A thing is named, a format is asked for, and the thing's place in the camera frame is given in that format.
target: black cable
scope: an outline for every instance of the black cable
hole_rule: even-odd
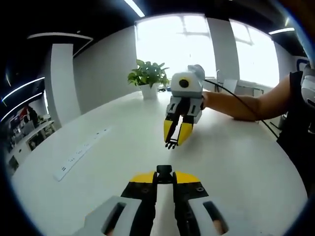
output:
[[[237,95],[235,95],[234,93],[232,93],[230,90],[228,90],[227,88],[215,83],[215,82],[212,82],[212,81],[209,81],[209,80],[205,80],[206,82],[210,83],[210,84],[213,84],[215,86],[218,86],[219,88],[227,91],[229,94],[233,95],[234,97],[236,97],[244,106],[246,106],[257,118],[259,121],[263,122],[263,124],[271,131],[271,133],[273,133],[273,135],[275,135],[277,138],[279,137],[271,128],[270,126],[262,119],[259,118],[259,115],[249,106],[247,105],[241,98],[239,98]]]

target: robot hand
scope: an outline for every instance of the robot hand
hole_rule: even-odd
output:
[[[171,80],[172,96],[166,109],[164,141],[168,149],[180,146],[191,134],[193,124],[202,114],[202,81],[205,73],[200,65],[189,65],[188,70],[174,74]],[[180,116],[183,123],[177,139],[172,139]]]

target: ceiling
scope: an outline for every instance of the ceiling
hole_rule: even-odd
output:
[[[207,17],[223,20],[234,19],[249,24],[266,33],[284,27],[285,18],[266,0],[134,0],[146,16],[173,12],[201,12]],[[27,37],[43,32],[66,32],[92,37],[89,45],[134,24],[139,17],[123,0],[86,0],[32,2],[7,1],[4,27],[4,54],[6,62],[0,80],[0,96],[14,88],[43,75],[43,64],[50,45],[67,38]],[[273,39],[294,56],[305,56],[292,32],[281,33]],[[74,42],[74,51],[84,44]],[[0,117],[20,102],[44,90],[44,81],[25,87],[0,104]]]

